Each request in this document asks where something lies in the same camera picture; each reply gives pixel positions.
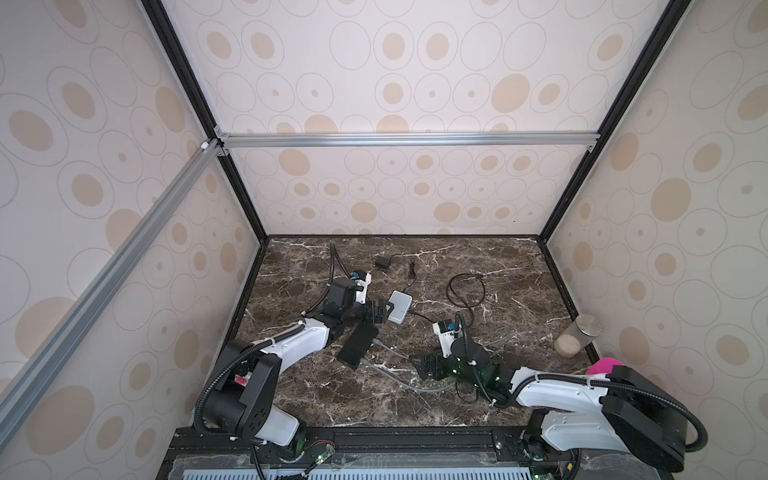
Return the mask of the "black network switch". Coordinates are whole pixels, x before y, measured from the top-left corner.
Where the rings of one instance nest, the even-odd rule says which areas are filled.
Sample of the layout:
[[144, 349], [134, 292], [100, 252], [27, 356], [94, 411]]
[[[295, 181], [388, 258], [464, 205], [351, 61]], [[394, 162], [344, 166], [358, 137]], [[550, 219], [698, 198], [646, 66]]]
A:
[[336, 355], [336, 359], [346, 367], [356, 370], [378, 335], [377, 326], [359, 324]]

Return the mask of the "white rectangular box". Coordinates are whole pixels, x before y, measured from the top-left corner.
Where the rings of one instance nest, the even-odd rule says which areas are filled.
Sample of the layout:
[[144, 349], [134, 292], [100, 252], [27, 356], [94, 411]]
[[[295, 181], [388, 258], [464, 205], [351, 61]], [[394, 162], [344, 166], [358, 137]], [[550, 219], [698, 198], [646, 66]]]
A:
[[412, 302], [413, 297], [411, 295], [401, 291], [393, 291], [388, 301], [391, 305], [388, 320], [398, 325], [403, 324]]

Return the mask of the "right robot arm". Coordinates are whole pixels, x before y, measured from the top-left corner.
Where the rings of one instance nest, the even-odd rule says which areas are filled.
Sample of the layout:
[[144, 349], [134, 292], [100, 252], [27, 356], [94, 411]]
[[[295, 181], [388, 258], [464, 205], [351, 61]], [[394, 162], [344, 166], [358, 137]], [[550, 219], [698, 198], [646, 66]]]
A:
[[624, 365], [587, 375], [512, 368], [491, 362], [483, 347], [456, 334], [439, 350], [412, 355], [409, 361], [420, 378], [468, 384], [492, 408], [531, 409], [520, 435], [530, 459], [551, 451], [616, 451], [678, 473], [686, 455], [702, 450], [709, 440], [695, 414]]

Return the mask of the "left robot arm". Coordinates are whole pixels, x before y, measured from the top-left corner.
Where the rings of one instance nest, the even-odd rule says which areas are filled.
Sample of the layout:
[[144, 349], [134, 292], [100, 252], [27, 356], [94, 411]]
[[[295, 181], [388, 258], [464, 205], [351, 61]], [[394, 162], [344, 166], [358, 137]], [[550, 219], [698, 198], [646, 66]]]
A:
[[280, 375], [302, 359], [352, 333], [337, 354], [355, 369], [379, 334], [394, 305], [369, 300], [368, 272], [350, 271], [335, 245], [329, 246], [329, 279], [321, 298], [303, 311], [294, 327], [261, 341], [227, 343], [193, 407], [193, 426], [204, 435], [236, 437], [282, 448], [299, 457], [306, 426], [274, 405]]

